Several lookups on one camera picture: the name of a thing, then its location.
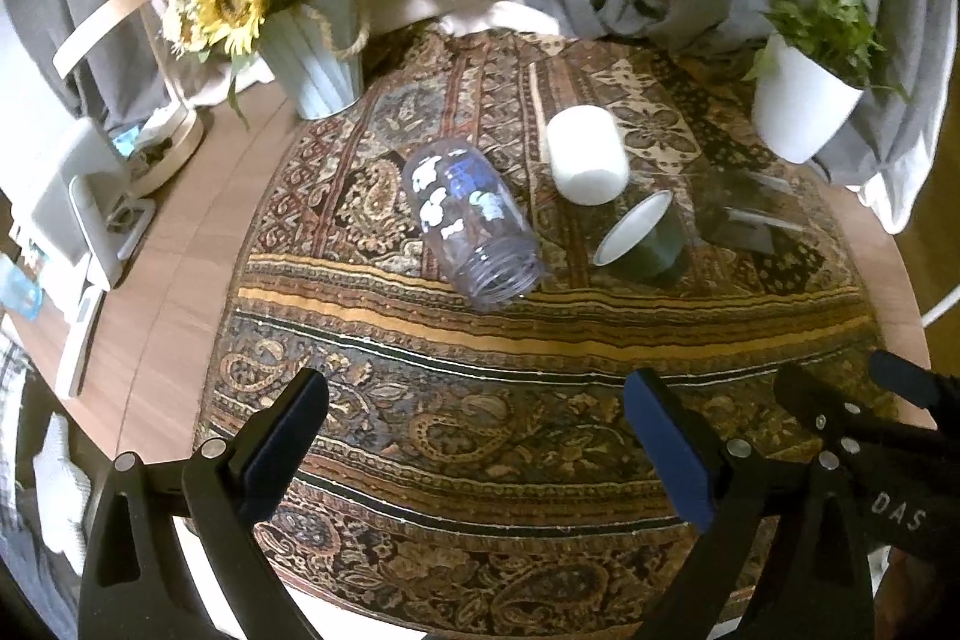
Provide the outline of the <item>dark green enamel cup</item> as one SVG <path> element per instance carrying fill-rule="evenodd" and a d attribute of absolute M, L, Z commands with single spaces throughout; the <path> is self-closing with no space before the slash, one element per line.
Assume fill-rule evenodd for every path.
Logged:
<path fill-rule="evenodd" d="M 685 232 L 674 195 L 652 193 L 608 230 L 592 266 L 628 279 L 651 280 L 674 268 L 685 247 Z"/>

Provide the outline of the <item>white ceramic cup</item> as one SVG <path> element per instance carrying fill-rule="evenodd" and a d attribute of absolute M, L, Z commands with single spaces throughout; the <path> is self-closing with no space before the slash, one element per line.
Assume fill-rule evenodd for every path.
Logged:
<path fill-rule="evenodd" d="M 578 206 L 602 206 L 623 193 L 630 163 L 617 118 L 596 105 L 565 108 L 545 128 L 558 193 Z"/>

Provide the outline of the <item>dark clear glass tumbler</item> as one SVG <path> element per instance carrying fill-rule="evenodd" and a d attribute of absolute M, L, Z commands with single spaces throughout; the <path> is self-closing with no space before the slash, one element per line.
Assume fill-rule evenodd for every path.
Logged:
<path fill-rule="evenodd" d="M 693 180 L 695 224 L 703 240 L 772 255 L 784 235 L 811 230 L 793 186 L 750 170 L 709 169 Z"/>

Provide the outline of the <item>white plant pot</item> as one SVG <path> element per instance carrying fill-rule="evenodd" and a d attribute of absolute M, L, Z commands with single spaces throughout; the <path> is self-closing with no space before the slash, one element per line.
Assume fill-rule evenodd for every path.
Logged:
<path fill-rule="evenodd" d="M 850 118 L 862 89 L 846 84 L 780 34 L 761 50 L 752 121 L 760 141 L 789 163 L 804 163 Z"/>

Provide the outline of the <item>patterned paisley table cloth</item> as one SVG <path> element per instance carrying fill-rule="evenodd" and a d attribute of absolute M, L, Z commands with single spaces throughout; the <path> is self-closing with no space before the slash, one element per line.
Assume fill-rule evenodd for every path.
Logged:
<path fill-rule="evenodd" d="M 726 61 L 657 46 L 414 25 L 375 41 L 368 92 L 299 131 L 252 217 L 206 374 L 200 436 L 231 435 L 302 367 L 331 410 L 257 542 L 288 583 L 377 620 L 457 638 L 622 638 L 697 535 L 623 412 L 651 367 L 722 436 L 805 461 L 815 436 L 778 406 L 804 364 L 894 415 L 869 380 L 880 334 L 848 241 L 809 172 L 766 151 Z M 596 105 L 630 163 L 620 196 L 556 190 L 545 128 Z M 474 310 L 413 220 L 402 170 L 465 137 L 540 241 L 537 291 Z M 693 180 L 750 170 L 793 186 L 811 230 L 772 255 L 703 240 Z M 667 190 L 685 232 L 651 280 L 594 268 L 604 235 Z"/>

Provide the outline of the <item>white tablet stand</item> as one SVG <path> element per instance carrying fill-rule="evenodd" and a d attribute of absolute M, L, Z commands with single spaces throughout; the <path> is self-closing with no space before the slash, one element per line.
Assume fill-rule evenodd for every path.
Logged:
<path fill-rule="evenodd" d="M 104 298 L 121 284 L 156 202 L 130 193 L 132 170 L 91 119 L 39 158 L 26 177 L 26 202 L 14 209 L 26 238 L 43 253 L 39 284 L 64 315 L 67 339 L 53 379 L 62 399 L 82 388 Z"/>

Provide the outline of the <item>green leafy plant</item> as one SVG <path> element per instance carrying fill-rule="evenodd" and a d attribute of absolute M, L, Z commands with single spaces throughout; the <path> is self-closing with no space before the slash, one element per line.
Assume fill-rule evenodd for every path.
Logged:
<path fill-rule="evenodd" d="M 874 61 L 887 52 L 864 0 L 776 0 L 760 16 L 788 48 L 797 50 L 843 84 L 884 91 L 910 102 L 900 82 L 872 80 Z"/>

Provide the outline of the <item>round cream box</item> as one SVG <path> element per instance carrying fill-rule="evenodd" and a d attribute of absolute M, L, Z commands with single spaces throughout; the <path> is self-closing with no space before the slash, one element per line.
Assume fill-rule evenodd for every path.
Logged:
<path fill-rule="evenodd" d="M 127 157 L 131 198 L 146 198 L 171 180 L 199 149 L 205 128 L 195 108 L 171 103 L 140 128 Z"/>

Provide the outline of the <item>clear blue floral jar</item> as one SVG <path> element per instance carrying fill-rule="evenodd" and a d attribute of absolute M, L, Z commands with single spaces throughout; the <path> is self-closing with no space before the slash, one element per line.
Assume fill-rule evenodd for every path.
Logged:
<path fill-rule="evenodd" d="M 539 238 L 506 181 L 462 137 L 416 149 L 405 195 L 423 241 L 454 289 L 477 310 L 504 307 L 539 286 Z"/>

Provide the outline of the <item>pale green ribbed vase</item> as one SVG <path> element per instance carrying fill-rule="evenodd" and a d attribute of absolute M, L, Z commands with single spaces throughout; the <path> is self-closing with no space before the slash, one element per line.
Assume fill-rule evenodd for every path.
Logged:
<path fill-rule="evenodd" d="M 329 118 L 364 92 L 361 53 L 370 26 L 358 0 L 298 1 L 262 25 L 257 52 L 299 118 Z"/>

